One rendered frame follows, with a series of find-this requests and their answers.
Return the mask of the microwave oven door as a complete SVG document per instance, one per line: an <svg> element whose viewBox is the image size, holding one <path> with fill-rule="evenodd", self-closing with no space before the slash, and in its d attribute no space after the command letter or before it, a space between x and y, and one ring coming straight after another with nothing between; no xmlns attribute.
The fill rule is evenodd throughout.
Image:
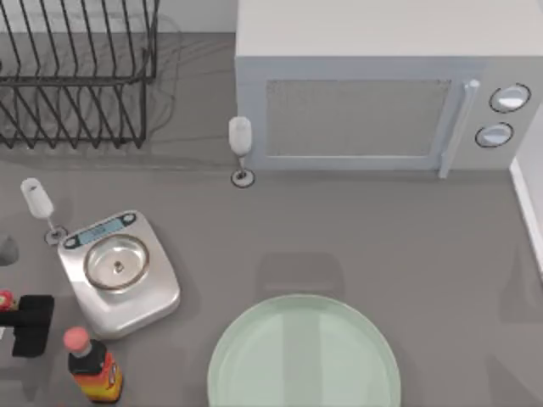
<svg viewBox="0 0 543 407"><path fill-rule="evenodd" d="M258 170L437 170L483 64L461 57L235 59Z"/></svg>

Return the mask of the pale green round plate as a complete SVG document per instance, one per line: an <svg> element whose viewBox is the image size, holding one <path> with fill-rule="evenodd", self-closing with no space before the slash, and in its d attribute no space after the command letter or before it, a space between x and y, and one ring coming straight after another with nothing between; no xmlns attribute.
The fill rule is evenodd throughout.
<svg viewBox="0 0 543 407"><path fill-rule="evenodd" d="M269 298L221 334L209 407L401 407L399 367L362 313L313 294Z"/></svg>

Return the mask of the clear wine glass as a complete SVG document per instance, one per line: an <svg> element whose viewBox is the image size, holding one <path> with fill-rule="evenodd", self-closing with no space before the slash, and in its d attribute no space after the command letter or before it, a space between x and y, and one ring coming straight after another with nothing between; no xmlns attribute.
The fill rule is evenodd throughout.
<svg viewBox="0 0 543 407"><path fill-rule="evenodd" d="M48 225L44 240L49 246L58 246L67 236L66 229L55 223L53 215L55 207L41 182L36 178L26 178L20 184L20 190L31 215L43 220Z"/></svg>
<svg viewBox="0 0 543 407"><path fill-rule="evenodd" d="M245 159L252 148L252 125L246 117L232 117L228 123L228 141L230 149L238 160L236 170L231 174L231 182L235 187L248 188L255 182L255 173L248 169Z"/></svg>

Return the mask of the large white microwave knob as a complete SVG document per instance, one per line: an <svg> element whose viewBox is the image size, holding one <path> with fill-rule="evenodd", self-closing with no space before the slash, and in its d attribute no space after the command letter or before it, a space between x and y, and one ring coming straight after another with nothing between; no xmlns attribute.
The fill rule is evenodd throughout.
<svg viewBox="0 0 543 407"><path fill-rule="evenodd" d="M490 97L491 109L500 114L508 114L521 109L531 99L530 89L521 83L496 89Z"/></svg>

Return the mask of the pale microwave oven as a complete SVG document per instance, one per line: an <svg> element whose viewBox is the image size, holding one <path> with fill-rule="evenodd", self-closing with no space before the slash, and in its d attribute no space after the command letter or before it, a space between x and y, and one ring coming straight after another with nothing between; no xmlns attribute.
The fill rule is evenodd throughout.
<svg viewBox="0 0 543 407"><path fill-rule="evenodd" d="M461 57L483 64L453 170L505 170L543 101L543 0L238 0L238 56ZM521 83L531 99L508 114L493 92ZM498 148L474 141L507 123Z"/></svg>

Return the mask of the silver kitchen scale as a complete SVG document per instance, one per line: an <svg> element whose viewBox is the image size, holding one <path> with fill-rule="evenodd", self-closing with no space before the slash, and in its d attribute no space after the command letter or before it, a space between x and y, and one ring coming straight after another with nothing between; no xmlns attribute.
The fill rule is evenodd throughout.
<svg viewBox="0 0 543 407"><path fill-rule="evenodd" d="M58 255L98 337L118 339L173 312L176 272L147 218L127 210L73 231Z"/></svg>

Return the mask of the dark sauce bottle pink cap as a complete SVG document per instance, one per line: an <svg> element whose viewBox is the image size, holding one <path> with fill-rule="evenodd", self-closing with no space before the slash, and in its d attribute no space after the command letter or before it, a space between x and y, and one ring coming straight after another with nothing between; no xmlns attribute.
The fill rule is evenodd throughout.
<svg viewBox="0 0 543 407"><path fill-rule="evenodd" d="M95 404L117 403L124 377L107 346L82 326L66 330L63 342L68 351L68 370L83 394Z"/></svg>

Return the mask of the small white microwave knob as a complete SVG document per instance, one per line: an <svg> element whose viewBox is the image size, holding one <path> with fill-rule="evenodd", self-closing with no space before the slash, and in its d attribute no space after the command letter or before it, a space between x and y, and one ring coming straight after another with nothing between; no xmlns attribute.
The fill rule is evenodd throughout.
<svg viewBox="0 0 543 407"><path fill-rule="evenodd" d="M498 148L506 145L514 136L514 129L507 123L482 127L474 137L474 141L481 148Z"/></svg>

